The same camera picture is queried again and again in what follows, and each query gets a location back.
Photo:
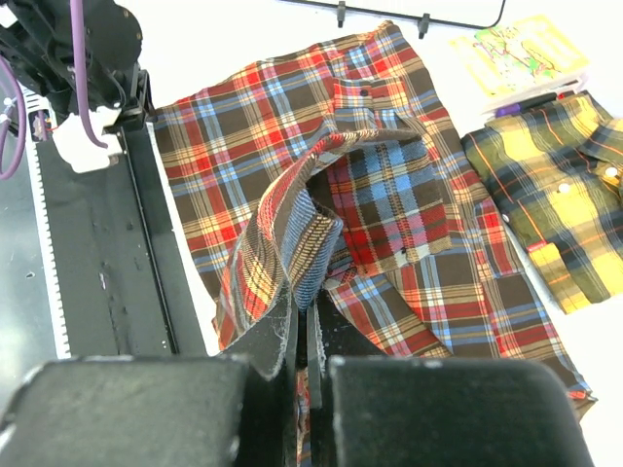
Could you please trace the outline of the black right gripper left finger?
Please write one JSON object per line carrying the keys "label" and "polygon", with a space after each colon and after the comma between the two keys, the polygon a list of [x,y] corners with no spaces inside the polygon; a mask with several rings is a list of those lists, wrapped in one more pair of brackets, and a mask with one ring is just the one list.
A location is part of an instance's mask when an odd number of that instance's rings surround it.
{"label": "black right gripper left finger", "polygon": [[1,418],[5,466],[293,466],[297,307],[268,312],[213,357],[50,362]]}

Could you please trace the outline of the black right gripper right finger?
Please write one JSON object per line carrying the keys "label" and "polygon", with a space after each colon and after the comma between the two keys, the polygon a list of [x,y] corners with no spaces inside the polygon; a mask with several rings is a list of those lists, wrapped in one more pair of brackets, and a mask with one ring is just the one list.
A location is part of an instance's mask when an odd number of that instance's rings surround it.
{"label": "black right gripper right finger", "polygon": [[589,466],[564,387],[511,359],[394,357],[321,293],[306,314],[315,466]]}

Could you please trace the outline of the red brown plaid shirt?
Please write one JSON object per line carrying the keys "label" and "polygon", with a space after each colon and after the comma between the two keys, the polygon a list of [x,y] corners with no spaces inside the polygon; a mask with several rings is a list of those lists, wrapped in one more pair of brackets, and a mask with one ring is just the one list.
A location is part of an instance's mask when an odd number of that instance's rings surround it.
{"label": "red brown plaid shirt", "polygon": [[535,360],[595,404],[397,25],[250,63],[155,137],[220,347],[326,292],[386,354]]}

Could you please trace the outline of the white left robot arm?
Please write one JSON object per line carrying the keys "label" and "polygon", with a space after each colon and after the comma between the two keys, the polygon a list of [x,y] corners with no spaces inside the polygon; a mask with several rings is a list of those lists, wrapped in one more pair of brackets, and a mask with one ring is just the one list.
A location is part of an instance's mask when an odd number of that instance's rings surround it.
{"label": "white left robot arm", "polygon": [[17,139],[10,178],[27,141],[53,141],[77,173],[107,168],[126,152],[123,134],[154,113],[139,65],[143,34],[115,1],[4,1],[1,134]]}

